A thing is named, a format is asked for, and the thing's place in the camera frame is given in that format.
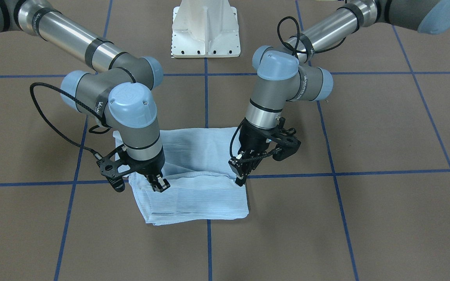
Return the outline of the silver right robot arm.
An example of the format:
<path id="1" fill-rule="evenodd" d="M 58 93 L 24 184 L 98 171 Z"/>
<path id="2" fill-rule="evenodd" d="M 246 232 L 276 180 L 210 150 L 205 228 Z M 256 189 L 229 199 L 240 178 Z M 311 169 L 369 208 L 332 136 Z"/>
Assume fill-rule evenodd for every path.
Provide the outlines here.
<path id="1" fill-rule="evenodd" d="M 99 128 L 118 131 L 122 143 L 106 156 L 75 143 L 93 154 L 115 191 L 124 191 L 123 177 L 134 172 L 142 174 L 153 191 L 168 189 L 170 184 L 162 173 L 165 156 L 157 105 L 151 92 L 164 77 L 160 63 L 153 57 L 134 57 L 46 0 L 0 0 L 0 32 L 18 30 L 56 45 L 95 71 L 73 71 L 61 87 L 34 82 L 30 94 L 41 117 L 44 114 L 34 94 L 38 86 L 59 92 L 64 103 L 94 117 Z"/>

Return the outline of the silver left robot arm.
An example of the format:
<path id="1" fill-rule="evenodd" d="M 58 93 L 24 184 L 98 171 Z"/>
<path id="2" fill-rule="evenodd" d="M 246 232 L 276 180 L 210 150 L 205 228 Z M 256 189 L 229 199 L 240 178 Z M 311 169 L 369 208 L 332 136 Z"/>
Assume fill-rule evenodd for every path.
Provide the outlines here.
<path id="1" fill-rule="evenodd" d="M 441 34 L 450 28 L 450 0 L 348 0 L 307 30 L 300 30 L 295 23 L 296 34 L 281 39 L 281 46 L 258 48 L 252 58 L 257 82 L 245 118 L 234 133 L 240 148 L 229 160 L 238 186 L 245 184 L 262 159 L 282 161 L 298 151 L 301 143 L 295 137 L 296 130 L 284 128 L 285 104 L 321 101 L 332 92 L 330 72 L 307 62 L 375 23 Z"/>

